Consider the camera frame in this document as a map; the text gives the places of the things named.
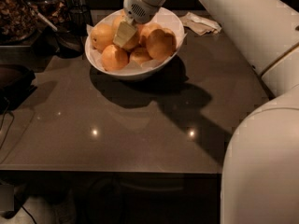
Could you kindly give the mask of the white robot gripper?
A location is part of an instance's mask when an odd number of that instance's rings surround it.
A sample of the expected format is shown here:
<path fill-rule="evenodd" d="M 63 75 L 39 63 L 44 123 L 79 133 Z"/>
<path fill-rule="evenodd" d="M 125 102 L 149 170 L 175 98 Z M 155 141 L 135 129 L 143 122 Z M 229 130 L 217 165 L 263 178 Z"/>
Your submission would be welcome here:
<path fill-rule="evenodd" d="M 151 21 L 161 4 L 162 0 L 124 0 L 123 9 L 130 20 L 123 19 L 120 22 L 113 43 L 123 48 L 137 32 L 135 22 L 147 23 Z"/>

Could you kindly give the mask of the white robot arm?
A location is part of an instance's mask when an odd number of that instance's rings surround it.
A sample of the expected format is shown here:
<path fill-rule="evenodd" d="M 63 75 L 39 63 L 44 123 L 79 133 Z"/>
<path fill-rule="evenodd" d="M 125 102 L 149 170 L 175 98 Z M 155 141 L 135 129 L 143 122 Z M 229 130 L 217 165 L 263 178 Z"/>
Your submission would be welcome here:
<path fill-rule="evenodd" d="M 129 22 L 165 0 L 124 0 Z M 273 94 L 236 128 L 221 177 L 221 224 L 299 224 L 299 13 L 280 0 L 199 0 Z"/>

